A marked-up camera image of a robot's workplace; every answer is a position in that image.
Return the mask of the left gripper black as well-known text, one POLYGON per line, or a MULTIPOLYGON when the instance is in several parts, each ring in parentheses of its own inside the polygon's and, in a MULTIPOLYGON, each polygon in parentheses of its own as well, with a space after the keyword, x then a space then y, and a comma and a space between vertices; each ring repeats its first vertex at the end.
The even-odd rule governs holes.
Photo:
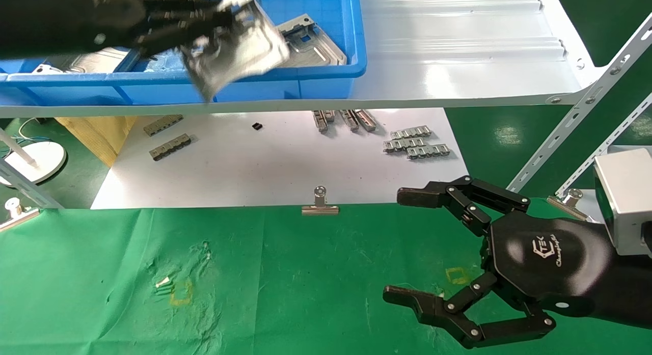
POLYGON ((142 57, 229 30, 234 16, 219 8, 222 0, 73 0, 79 16, 74 38, 77 52, 108 47, 133 48, 142 57), (151 14, 145 19, 145 9, 151 14))

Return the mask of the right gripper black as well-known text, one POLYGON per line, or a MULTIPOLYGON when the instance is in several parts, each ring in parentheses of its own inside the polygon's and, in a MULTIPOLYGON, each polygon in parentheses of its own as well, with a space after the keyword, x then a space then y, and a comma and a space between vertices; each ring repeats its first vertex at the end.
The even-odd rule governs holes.
POLYGON ((540 339, 556 327, 543 310, 564 316, 614 316, 609 288, 614 248, 603 225, 529 216, 522 213, 528 211, 528 198, 471 176, 399 188, 397 202, 443 207, 475 236, 485 236, 480 252, 482 267, 489 272, 448 300, 400 286, 383 290, 385 302, 409 307, 418 323, 444 329, 464 348, 540 339), (491 224, 479 205, 509 214, 491 224), (491 292, 524 317, 486 324, 470 320, 465 312, 491 292))

